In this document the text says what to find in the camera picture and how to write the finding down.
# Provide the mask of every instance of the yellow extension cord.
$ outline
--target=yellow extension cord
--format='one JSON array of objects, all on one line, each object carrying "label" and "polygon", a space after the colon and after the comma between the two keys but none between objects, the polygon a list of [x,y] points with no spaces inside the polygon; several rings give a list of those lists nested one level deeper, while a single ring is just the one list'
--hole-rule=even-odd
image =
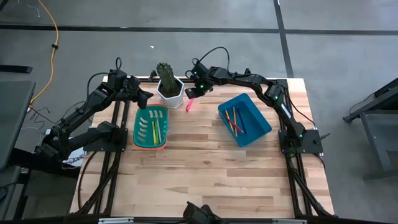
[{"label": "yellow extension cord", "polygon": [[[51,15],[51,13],[49,12],[49,10],[44,6],[44,4],[42,3],[42,1],[41,0],[38,0],[38,2],[42,5],[42,7],[44,8],[44,10],[47,12],[47,14],[50,16],[50,18],[51,18],[51,20],[52,20],[52,23],[54,24],[54,27],[55,27],[55,31],[56,31],[56,33],[57,33],[57,38],[55,39],[55,45],[57,45],[58,46],[58,37],[59,37],[59,34],[58,34],[58,27],[57,27],[57,24],[55,23],[55,20],[54,20],[54,18],[52,17],[52,15]],[[32,104],[46,89],[47,89],[47,87],[50,85],[50,83],[51,83],[51,81],[52,81],[52,77],[53,77],[53,75],[54,75],[54,55],[55,55],[55,48],[53,47],[52,48],[52,53],[51,53],[51,77],[50,77],[50,80],[49,80],[49,82],[44,86],[44,88],[42,89],[42,91],[40,91],[40,93],[39,94],[37,94],[35,97],[33,97],[33,99],[30,101],[30,104]]]}]

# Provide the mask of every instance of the cactus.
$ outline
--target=cactus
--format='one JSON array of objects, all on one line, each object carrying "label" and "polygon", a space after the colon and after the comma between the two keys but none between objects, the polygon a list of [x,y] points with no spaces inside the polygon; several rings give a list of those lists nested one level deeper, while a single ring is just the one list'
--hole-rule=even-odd
[{"label": "cactus", "polygon": [[174,78],[172,67],[167,63],[160,62],[156,66],[156,70],[162,80],[160,92],[167,98],[177,96],[180,93],[180,87]]}]

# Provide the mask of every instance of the white flower pot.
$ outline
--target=white flower pot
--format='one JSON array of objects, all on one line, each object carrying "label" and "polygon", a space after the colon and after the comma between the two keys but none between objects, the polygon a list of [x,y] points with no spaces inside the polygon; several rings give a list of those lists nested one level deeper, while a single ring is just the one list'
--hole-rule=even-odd
[{"label": "white flower pot", "polygon": [[157,93],[162,98],[163,104],[167,105],[169,108],[172,108],[172,109],[176,109],[180,105],[182,105],[183,96],[184,96],[184,83],[181,82],[181,80],[179,80],[177,77],[174,77],[174,78],[176,79],[176,81],[178,81],[181,84],[180,94],[178,94],[177,96],[166,98],[165,96],[162,95],[162,93],[159,91],[160,84],[162,83],[162,80],[159,81],[159,84],[157,84],[157,88],[156,88]]}]

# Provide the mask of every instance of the white label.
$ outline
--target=white label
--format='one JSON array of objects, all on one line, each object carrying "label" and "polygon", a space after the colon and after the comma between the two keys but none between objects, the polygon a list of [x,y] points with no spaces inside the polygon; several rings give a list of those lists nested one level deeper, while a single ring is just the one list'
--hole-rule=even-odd
[{"label": "white label", "polygon": [[281,106],[282,106],[282,109],[285,111],[286,115],[287,115],[287,116],[289,117],[289,119],[290,119],[292,116],[291,116],[290,113],[287,111],[285,105],[284,105],[284,104],[281,104]]}]

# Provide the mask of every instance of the blue tray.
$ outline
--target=blue tray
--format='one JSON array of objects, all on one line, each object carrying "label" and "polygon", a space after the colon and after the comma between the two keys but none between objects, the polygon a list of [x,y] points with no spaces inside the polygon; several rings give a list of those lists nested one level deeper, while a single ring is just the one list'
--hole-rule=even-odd
[{"label": "blue tray", "polygon": [[[229,114],[229,119],[233,121],[233,107],[235,107],[235,110],[237,107],[239,108],[244,127],[246,128],[246,134],[238,131],[237,137],[235,136],[234,130],[231,129],[228,121],[221,114],[225,114],[225,110],[227,110]],[[240,94],[239,96],[219,105],[218,113],[220,114],[221,119],[224,121],[224,124],[228,128],[228,131],[232,134],[240,147],[247,146],[248,144],[254,142],[258,138],[269,133],[272,130],[271,126],[261,114],[257,106],[255,106],[250,97],[245,93]],[[238,125],[238,127],[243,129],[242,122],[239,118],[237,111],[236,124]]]}]

